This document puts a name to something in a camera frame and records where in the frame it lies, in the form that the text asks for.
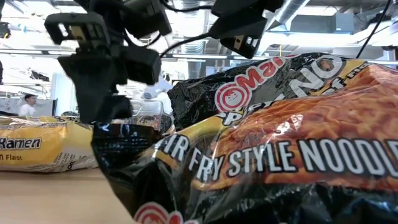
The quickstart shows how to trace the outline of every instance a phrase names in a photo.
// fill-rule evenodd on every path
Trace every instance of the mama logo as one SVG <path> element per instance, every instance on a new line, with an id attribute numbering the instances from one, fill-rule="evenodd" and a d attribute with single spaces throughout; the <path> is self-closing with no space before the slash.
<path id="1" fill-rule="evenodd" d="M 233 82 L 220 86 L 215 94 L 218 111 L 234 111 L 247 106 L 251 100 L 252 91 L 273 77 L 278 69 L 285 64 L 286 58 L 296 56 L 298 55 L 275 57 L 258 66 L 251 66 L 246 69 L 246 74 L 236 75 Z"/>
<path id="2" fill-rule="evenodd" d="M 155 202 L 143 204 L 134 215 L 134 220 L 141 224 L 199 224 L 196 220 L 184 222 L 179 211 L 169 213 Z"/>

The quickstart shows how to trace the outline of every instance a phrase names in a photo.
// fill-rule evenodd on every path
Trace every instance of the wooden table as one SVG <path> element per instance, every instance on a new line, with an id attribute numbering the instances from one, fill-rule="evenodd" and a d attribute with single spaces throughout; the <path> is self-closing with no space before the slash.
<path id="1" fill-rule="evenodd" d="M 0 203 L 2 224 L 134 223 L 99 169 L 0 172 Z"/>

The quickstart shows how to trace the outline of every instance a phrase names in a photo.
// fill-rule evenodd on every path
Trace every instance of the man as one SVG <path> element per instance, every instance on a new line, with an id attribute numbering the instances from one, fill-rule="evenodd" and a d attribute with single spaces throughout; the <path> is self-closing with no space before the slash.
<path id="1" fill-rule="evenodd" d="M 26 94 L 25 101 L 26 104 L 22 105 L 21 108 L 19 108 L 19 116 L 34 115 L 36 112 L 35 108 L 33 107 L 33 105 L 35 105 L 36 103 L 35 96 L 32 94 Z"/>

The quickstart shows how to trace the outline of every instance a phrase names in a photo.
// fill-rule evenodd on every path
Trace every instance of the plastic bag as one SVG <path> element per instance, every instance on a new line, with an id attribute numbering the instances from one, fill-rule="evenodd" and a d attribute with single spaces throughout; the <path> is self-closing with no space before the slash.
<path id="1" fill-rule="evenodd" d="M 0 170 L 63 172 L 98 167 L 90 146 L 92 134 L 89 125 L 73 117 L 2 116 Z"/>
<path id="2" fill-rule="evenodd" d="M 343 88 L 338 77 L 345 78 L 363 63 L 310 53 L 275 57 L 205 78 L 180 81 L 168 92 L 174 125 L 179 131 L 217 113 L 247 105 L 330 94 Z"/>
<path id="3" fill-rule="evenodd" d="M 139 223 L 398 223 L 398 71 L 355 63 L 318 96 L 220 113 L 99 165 Z"/>

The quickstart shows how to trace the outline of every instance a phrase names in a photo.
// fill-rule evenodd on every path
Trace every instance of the white shirt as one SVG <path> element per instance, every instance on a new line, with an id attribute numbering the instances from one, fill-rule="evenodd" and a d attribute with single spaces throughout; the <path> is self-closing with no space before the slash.
<path id="1" fill-rule="evenodd" d="M 19 108 L 19 116 L 32 116 L 36 112 L 36 109 L 28 104 L 22 105 Z"/>

